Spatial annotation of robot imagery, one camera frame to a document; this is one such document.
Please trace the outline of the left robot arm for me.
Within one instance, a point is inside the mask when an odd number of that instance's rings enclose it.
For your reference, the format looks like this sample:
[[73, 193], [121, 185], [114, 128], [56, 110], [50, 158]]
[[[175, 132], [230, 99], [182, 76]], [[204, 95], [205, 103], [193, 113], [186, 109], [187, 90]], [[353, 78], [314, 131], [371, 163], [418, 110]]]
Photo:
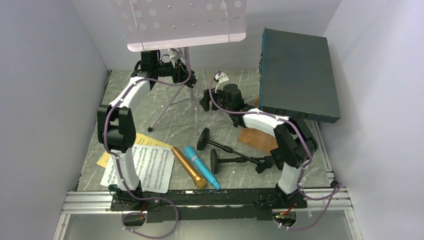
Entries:
[[196, 76], [191, 68], [187, 47], [182, 51], [169, 49], [169, 61], [164, 62], [159, 50], [141, 52], [130, 80], [122, 92], [109, 104], [97, 108], [97, 136], [105, 151], [110, 154], [117, 177], [119, 198], [131, 210], [144, 203], [142, 183], [134, 166], [132, 147], [136, 141], [136, 127], [132, 108], [152, 90], [156, 83], [165, 85], [160, 78], [170, 77], [171, 87], [193, 88]]

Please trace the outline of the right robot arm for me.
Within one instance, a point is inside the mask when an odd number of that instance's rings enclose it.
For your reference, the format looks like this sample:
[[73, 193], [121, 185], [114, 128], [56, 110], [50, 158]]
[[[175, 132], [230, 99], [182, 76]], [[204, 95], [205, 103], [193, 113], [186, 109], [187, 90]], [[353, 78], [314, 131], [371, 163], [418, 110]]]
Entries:
[[205, 89], [199, 103], [206, 112], [222, 110], [235, 127], [255, 129], [275, 138], [277, 147], [271, 150], [270, 157], [281, 170], [275, 200], [280, 207], [289, 207], [300, 194], [303, 173], [318, 149], [317, 140], [305, 121], [300, 117], [274, 115], [246, 104], [234, 83]]

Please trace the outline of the lilac music stand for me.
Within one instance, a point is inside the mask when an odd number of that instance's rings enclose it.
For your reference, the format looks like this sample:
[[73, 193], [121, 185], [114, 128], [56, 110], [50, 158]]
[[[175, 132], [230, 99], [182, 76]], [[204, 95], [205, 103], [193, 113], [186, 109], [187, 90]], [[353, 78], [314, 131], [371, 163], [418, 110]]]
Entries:
[[[168, 49], [239, 42], [246, 38], [245, 0], [114, 0], [118, 16], [133, 53], [160, 51], [164, 62]], [[193, 88], [189, 101], [194, 101]]]

